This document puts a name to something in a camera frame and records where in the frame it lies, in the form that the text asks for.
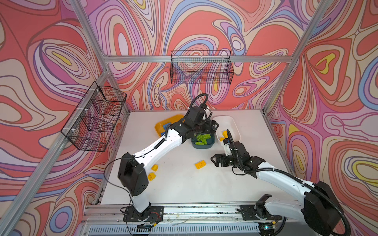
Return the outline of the orange yellow lego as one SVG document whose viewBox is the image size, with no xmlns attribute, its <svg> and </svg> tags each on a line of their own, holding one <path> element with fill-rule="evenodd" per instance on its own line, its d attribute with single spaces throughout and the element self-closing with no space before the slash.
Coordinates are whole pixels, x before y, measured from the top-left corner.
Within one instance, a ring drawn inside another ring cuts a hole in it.
<svg viewBox="0 0 378 236">
<path fill-rule="evenodd" d="M 202 161 L 200 161 L 200 162 L 198 162 L 198 163 L 196 163 L 195 164 L 195 167 L 196 167 L 196 169 L 201 169 L 201 168 L 203 168 L 203 167 L 205 167 L 206 166 L 206 162 L 204 161 L 204 160 L 202 160 Z"/>
</svg>

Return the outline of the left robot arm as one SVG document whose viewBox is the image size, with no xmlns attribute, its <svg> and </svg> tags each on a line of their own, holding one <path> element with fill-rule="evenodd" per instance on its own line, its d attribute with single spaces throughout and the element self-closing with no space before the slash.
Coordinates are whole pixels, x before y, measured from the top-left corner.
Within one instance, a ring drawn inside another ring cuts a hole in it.
<svg viewBox="0 0 378 236">
<path fill-rule="evenodd" d="M 193 139 L 199 134 L 214 134 L 218 123 L 211 120 L 212 111 L 208 109 L 207 100 L 209 95 L 202 93 L 196 96 L 189 105 L 188 111 L 177 122 L 170 124 L 157 141 L 147 148 L 135 154 L 125 153 L 120 160 L 117 178 L 119 185 L 113 184 L 108 179 L 106 182 L 118 187 L 130 198 L 130 206 L 127 211 L 135 213 L 140 221 L 146 220 L 152 213 L 152 206 L 144 191 L 147 189 L 149 180 L 147 170 L 152 168 L 157 161 L 174 148 Z"/>
</svg>

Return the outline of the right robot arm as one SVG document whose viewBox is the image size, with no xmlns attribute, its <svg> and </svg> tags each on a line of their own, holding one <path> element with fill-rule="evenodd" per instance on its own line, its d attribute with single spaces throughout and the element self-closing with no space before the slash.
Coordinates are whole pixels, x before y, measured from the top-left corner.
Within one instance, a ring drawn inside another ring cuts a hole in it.
<svg viewBox="0 0 378 236">
<path fill-rule="evenodd" d="M 351 235 L 350 223 L 328 184 L 300 179 L 277 169 L 263 158 L 250 156 L 242 143 L 234 141 L 229 130 L 222 143 L 225 152 L 211 157 L 216 167 L 230 167 L 233 171 L 238 169 L 238 176 L 251 176 L 265 181 L 294 198 L 279 200 L 265 194 L 255 204 L 256 217 L 265 219 L 277 215 L 302 221 L 322 236 L 336 236 L 334 229 L 342 222 L 345 229 L 342 234 Z"/>
</svg>

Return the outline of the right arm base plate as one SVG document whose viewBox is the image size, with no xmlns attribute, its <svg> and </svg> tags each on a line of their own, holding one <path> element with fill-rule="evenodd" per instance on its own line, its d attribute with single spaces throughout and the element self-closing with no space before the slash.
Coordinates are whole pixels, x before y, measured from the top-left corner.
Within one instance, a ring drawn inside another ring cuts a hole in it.
<svg viewBox="0 0 378 236">
<path fill-rule="evenodd" d="M 236 209 L 242 214 L 242 218 L 245 221 L 280 221 L 282 217 L 279 215 L 271 215 L 264 207 L 256 205 L 241 205 Z"/>
</svg>

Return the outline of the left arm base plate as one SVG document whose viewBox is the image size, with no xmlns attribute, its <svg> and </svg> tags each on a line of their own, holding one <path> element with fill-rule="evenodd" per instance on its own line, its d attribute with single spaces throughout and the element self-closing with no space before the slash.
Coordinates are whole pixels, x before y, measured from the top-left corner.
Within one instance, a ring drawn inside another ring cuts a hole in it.
<svg viewBox="0 0 378 236">
<path fill-rule="evenodd" d="M 163 220 L 164 206 L 149 206 L 143 212 L 127 206 L 121 212 L 124 213 L 124 222 L 160 222 Z"/>
</svg>

